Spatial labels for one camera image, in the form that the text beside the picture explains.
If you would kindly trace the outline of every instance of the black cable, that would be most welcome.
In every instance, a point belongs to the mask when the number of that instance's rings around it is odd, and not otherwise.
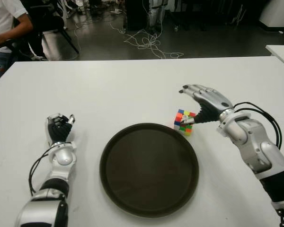
[[[237,104],[234,105],[234,108],[235,108],[236,106],[238,106],[238,105],[241,105],[241,104],[249,104],[249,105],[252,105],[252,106],[258,108],[260,111],[262,111],[262,112],[266,115],[265,117],[271,122],[271,124],[274,123],[274,124],[277,126],[278,132],[279,132],[279,138],[280,138],[280,143],[279,143],[278,148],[281,149],[282,140],[283,140],[283,138],[282,138],[282,132],[281,132],[281,128],[280,128],[278,122],[273,118],[273,116],[271,116],[269,113],[267,113],[266,111],[264,111],[263,109],[261,109],[260,107],[258,107],[257,105],[255,105],[255,104],[253,104],[253,103],[251,103],[251,102],[237,103]]]
[[[264,111],[263,109],[261,109],[260,107],[258,107],[257,105],[251,103],[251,102],[242,102],[242,103],[237,103],[234,105],[234,108],[241,105],[241,104],[249,104],[252,105],[254,107],[256,107],[257,109],[254,108],[241,108],[239,110],[236,110],[235,112],[241,111],[241,110],[251,110],[251,111],[255,111],[261,115],[263,115],[273,126],[275,133],[276,133],[276,146],[281,149],[281,145],[282,145],[282,132],[281,132],[281,128],[278,124],[278,122],[266,111]]]
[[[44,152],[40,158],[38,158],[34,164],[32,165],[32,167],[30,168],[30,171],[29,171],[29,176],[28,176],[28,184],[29,184],[29,190],[30,190],[30,194],[33,196],[33,193],[35,193],[36,191],[34,190],[33,188],[33,185],[32,185],[32,177],[34,175],[34,172],[35,170],[37,169],[38,165],[40,164],[40,161],[42,158],[48,156],[48,154],[46,154],[51,148],[49,148],[48,150],[46,150],[46,152]]]
[[[255,111],[255,112],[257,112],[257,113],[263,115],[265,118],[267,118],[263,112],[261,112],[261,111],[259,111],[259,110],[257,110],[257,109],[254,109],[254,108],[241,108],[241,109],[239,109],[239,110],[236,110],[235,113],[236,113],[236,112],[239,112],[239,111],[242,111],[242,110]],[[277,127],[276,127],[272,122],[270,122],[270,123],[272,124],[272,126],[273,126],[273,128],[274,128],[274,130],[275,130],[275,134],[276,134],[276,142],[275,142],[275,145],[276,145],[277,147],[279,147],[279,134],[278,134]]]

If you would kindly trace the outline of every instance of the round tray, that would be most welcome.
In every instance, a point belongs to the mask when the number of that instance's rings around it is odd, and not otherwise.
[[[199,176],[194,149],[178,132],[142,123],[118,132],[106,145],[100,177],[111,200],[137,216],[156,218],[181,208]]]

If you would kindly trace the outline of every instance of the black chair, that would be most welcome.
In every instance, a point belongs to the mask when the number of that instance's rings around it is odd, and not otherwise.
[[[61,14],[58,10],[58,0],[50,0],[48,4],[44,4],[41,0],[21,0],[21,2],[30,15],[36,31],[42,34],[46,31],[58,30],[75,52],[79,53],[78,49],[71,42],[71,37],[64,30],[63,19],[60,16],[53,15],[54,12]]]
[[[8,67],[12,65],[14,60],[32,61],[32,59],[29,56],[26,56],[25,54],[21,53],[20,47],[22,43],[23,41],[21,39],[11,39],[11,40],[5,41],[4,43],[0,44],[0,48],[8,47],[11,50],[11,55],[7,63]]]

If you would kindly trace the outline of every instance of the person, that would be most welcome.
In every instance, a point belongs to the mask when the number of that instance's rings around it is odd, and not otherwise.
[[[13,27],[13,18],[19,25]],[[33,30],[33,25],[20,0],[0,0],[0,44],[9,39],[21,37]],[[0,48],[0,77],[8,69],[11,50]]]

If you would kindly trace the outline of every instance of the white shirt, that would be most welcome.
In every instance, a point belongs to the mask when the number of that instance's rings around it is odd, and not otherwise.
[[[20,0],[0,0],[0,34],[13,28],[13,18],[27,13]],[[0,52],[10,52],[8,48],[1,48]]]

